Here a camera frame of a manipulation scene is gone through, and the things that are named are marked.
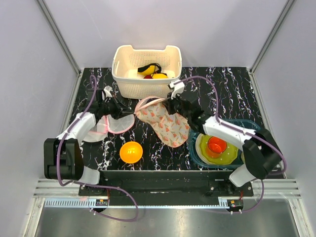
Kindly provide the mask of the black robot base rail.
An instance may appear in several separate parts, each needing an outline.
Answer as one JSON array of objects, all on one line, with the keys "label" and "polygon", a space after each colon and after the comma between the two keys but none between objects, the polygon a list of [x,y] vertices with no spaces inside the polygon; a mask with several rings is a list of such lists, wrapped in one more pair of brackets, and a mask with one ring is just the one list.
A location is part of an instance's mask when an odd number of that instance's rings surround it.
[{"label": "black robot base rail", "polygon": [[139,206],[217,205],[219,197],[252,197],[250,182],[235,187],[229,171],[102,171],[100,185],[129,192]]}]

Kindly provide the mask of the floral pink laundry bag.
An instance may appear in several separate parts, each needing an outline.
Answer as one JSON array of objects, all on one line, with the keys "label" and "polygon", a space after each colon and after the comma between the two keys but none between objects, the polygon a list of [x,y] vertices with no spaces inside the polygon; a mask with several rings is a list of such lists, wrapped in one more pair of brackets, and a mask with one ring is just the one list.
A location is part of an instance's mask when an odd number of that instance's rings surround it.
[{"label": "floral pink laundry bag", "polygon": [[165,145],[177,148],[187,141],[190,126],[180,114],[170,115],[164,101],[164,98],[146,97],[138,102],[134,114],[139,120],[149,124]]}]

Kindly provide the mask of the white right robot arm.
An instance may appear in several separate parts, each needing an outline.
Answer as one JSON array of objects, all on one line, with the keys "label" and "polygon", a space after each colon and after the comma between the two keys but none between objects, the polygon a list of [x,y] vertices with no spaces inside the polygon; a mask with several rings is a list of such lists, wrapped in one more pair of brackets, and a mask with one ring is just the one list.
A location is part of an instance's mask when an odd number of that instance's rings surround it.
[{"label": "white right robot arm", "polygon": [[247,182],[265,179],[284,159],[267,129],[255,131],[225,122],[180,95],[173,97],[169,94],[164,104],[169,114],[178,113],[187,119],[193,131],[220,138],[243,152],[245,163],[235,169],[224,183],[224,190],[228,195],[237,195]]}]

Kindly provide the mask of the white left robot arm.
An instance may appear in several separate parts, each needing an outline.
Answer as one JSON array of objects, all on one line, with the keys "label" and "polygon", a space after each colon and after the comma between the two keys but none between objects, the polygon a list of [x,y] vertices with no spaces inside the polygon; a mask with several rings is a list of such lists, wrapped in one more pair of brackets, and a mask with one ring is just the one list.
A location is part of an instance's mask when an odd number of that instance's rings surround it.
[{"label": "white left robot arm", "polygon": [[135,122],[134,111],[113,97],[111,87],[89,90],[89,103],[75,117],[66,130],[55,138],[48,138],[43,145],[44,176],[47,179],[76,181],[89,184],[97,196],[107,188],[100,179],[100,172],[83,164],[80,146],[83,141],[93,142],[91,135],[101,128],[104,121],[106,133],[124,133]]}]

